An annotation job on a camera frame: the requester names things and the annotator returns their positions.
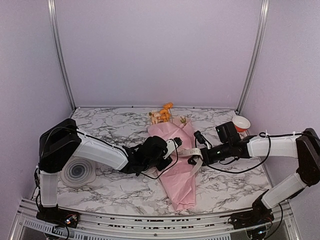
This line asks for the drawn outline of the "cream printed ribbon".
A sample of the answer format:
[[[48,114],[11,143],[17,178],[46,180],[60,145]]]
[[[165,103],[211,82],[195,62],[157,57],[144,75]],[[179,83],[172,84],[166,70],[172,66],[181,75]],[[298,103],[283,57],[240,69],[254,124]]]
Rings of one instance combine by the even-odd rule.
[[[189,173],[188,179],[193,177],[203,165],[203,156],[199,148],[182,149],[178,151],[179,157],[189,157],[190,159],[196,159],[195,165]]]

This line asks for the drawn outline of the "peach fake flower stem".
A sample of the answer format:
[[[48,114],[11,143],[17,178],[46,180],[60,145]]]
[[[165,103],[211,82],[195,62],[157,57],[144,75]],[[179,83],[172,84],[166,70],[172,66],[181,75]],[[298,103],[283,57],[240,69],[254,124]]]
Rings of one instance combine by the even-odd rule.
[[[148,115],[149,115],[149,118],[150,118],[150,120],[151,120],[151,124],[152,124],[152,125],[156,125],[156,124],[162,122],[162,120],[161,120],[161,114],[160,114],[158,111],[152,110],[152,111],[150,111],[150,112],[148,113]]]

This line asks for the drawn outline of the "pink wrapping paper sheet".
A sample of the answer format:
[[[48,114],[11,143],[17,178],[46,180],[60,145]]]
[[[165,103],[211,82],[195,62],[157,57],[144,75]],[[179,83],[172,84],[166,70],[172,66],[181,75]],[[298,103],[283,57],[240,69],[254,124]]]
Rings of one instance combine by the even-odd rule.
[[[190,120],[181,123],[179,119],[173,122],[163,122],[148,127],[148,134],[161,137],[164,140],[176,137],[182,140],[178,150],[190,150],[195,146],[194,126]],[[187,156],[172,156],[171,168],[159,178],[175,211],[190,209],[196,205],[196,172],[188,163]]]

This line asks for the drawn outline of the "orange fake flower stem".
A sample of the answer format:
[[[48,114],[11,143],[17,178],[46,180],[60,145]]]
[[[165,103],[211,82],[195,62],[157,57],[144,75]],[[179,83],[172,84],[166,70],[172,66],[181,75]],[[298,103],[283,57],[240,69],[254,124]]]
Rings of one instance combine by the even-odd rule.
[[[171,108],[173,107],[173,103],[172,102],[168,102],[166,104],[163,105],[162,109],[159,111],[160,113],[160,119],[163,122],[169,122],[171,119]]]

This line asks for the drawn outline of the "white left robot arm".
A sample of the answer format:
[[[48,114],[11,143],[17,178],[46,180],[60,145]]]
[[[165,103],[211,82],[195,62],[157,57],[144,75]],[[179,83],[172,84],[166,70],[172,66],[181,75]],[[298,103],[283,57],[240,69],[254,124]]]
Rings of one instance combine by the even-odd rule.
[[[44,215],[53,223],[63,219],[58,208],[58,174],[71,159],[83,159],[107,165],[124,174],[140,175],[150,168],[166,171],[177,144],[173,139],[148,137],[134,147],[117,146],[80,130],[67,118],[39,138],[39,191]]]

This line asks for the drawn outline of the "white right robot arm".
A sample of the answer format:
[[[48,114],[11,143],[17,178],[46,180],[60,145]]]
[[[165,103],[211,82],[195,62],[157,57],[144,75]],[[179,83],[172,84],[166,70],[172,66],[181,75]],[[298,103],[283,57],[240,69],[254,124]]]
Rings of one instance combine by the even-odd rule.
[[[250,159],[269,157],[287,157],[298,160],[297,170],[282,182],[265,192],[248,212],[247,219],[258,224],[267,216],[267,209],[291,197],[305,188],[320,181],[320,138],[313,128],[302,132],[270,135],[248,135],[241,138],[231,121],[217,126],[220,145],[201,148],[201,157],[205,166],[227,158]]]

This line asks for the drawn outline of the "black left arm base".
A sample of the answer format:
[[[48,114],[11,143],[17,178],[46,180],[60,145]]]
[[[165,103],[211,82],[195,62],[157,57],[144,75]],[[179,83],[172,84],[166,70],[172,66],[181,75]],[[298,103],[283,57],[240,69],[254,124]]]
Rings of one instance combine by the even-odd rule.
[[[40,205],[36,218],[48,223],[59,224],[61,226],[66,225],[75,229],[79,223],[80,213],[59,208],[58,205],[55,207],[43,207]]]

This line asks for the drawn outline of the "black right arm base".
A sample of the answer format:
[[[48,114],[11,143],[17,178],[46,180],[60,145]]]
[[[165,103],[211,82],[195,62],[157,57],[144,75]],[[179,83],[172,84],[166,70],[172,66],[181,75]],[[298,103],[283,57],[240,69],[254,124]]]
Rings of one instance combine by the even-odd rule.
[[[263,195],[260,195],[252,203],[251,210],[232,213],[229,216],[228,223],[232,224],[235,230],[271,223],[275,217],[272,210],[263,204],[262,197]]]

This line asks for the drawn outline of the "orange bowl white inside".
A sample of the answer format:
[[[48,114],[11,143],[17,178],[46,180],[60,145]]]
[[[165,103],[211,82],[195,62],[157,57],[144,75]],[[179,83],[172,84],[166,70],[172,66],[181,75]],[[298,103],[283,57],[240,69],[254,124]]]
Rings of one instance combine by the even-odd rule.
[[[250,121],[247,118],[239,115],[232,118],[232,123],[239,133],[243,133],[251,127]]]

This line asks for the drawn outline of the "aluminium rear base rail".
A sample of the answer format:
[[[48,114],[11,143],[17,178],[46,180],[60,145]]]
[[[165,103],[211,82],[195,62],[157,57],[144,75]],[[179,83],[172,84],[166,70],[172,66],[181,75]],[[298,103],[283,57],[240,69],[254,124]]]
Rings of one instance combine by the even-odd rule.
[[[153,106],[153,105],[116,105],[116,106],[78,106],[75,109],[142,109],[142,108],[152,108],[152,109],[160,109],[162,106]],[[215,109],[215,110],[231,110],[236,111],[235,108],[232,107],[214,107],[214,106],[173,106],[173,109]]]

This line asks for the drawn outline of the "aluminium front rail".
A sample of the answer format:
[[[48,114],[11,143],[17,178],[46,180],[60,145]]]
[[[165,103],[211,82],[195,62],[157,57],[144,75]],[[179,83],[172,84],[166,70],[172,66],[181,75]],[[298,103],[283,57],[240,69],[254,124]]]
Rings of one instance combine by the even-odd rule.
[[[77,226],[37,218],[36,203],[22,199],[10,240],[299,240],[288,203],[275,207],[272,218],[245,223],[242,211],[200,215],[123,215],[78,211]]]

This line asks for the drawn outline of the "aluminium frame post right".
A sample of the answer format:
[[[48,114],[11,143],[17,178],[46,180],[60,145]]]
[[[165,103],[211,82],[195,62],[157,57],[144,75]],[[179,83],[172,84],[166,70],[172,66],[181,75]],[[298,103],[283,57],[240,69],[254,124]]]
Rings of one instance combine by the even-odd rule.
[[[267,25],[267,19],[268,19],[268,13],[270,8],[270,1],[269,0],[262,0],[261,1],[261,8],[260,8],[260,15],[258,20],[258,26],[256,31],[256,37],[253,45],[253,51],[251,55],[251,59],[249,62],[248,71],[246,74],[246,78],[244,81],[244,86],[240,95],[240,99],[236,108],[236,112],[238,114],[241,114],[241,112],[244,110],[246,100],[249,95],[249,91],[254,79],[254,74],[257,66],[257,62],[259,59],[259,55],[262,49],[264,36],[266,32],[266,25]]]

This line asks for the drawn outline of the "aluminium frame post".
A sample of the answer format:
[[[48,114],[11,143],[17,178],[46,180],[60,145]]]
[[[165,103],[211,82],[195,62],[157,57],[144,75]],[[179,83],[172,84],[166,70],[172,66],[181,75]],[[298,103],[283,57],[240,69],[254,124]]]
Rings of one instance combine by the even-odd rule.
[[[74,111],[77,107],[76,107],[76,102],[74,100],[74,96],[72,93],[71,84],[69,81],[67,68],[66,68],[66,64],[63,56],[63,48],[62,48],[61,39],[60,39],[58,18],[57,18],[57,12],[56,12],[56,1],[48,0],[47,6],[48,6],[49,21],[50,21],[51,30],[52,30],[54,47],[55,47],[57,61],[58,61],[58,65],[59,65],[59,69],[62,77],[63,86],[65,89],[65,93],[66,93],[70,108]]]
[[[266,25],[267,25],[267,19],[268,19],[268,13],[270,8],[270,1],[269,0],[262,0],[261,1],[261,8],[260,8],[260,15],[258,20],[258,26],[256,31],[256,37],[253,45],[253,51],[251,55],[251,59],[249,62],[248,71],[246,74],[246,78],[244,81],[244,86],[240,95],[240,99],[236,108],[236,112],[238,114],[241,114],[241,112],[244,110],[246,100],[249,95],[249,91],[254,79],[254,74],[257,66],[257,62],[259,59],[259,55],[262,49],[264,36],[266,32]]]

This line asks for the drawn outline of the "aluminium frame post left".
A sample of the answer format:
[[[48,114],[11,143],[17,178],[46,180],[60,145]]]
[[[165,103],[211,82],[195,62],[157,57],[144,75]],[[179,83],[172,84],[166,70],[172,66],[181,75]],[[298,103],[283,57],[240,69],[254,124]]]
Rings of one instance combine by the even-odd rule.
[[[52,30],[54,47],[55,47],[57,61],[58,61],[58,65],[59,65],[59,69],[62,77],[63,86],[65,89],[65,93],[66,93],[70,108],[74,111],[77,107],[76,107],[76,102],[74,100],[74,96],[72,93],[71,84],[69,81],[67,68],[66,68],[66,64],[63,56],[63,48],[62,48],[61,39],[60,39],[58,18],[57,18],[57,12],[56,12],[56,1],[48,0],[47,6],[48,6],[49,21],[50,21],[51,30]]]

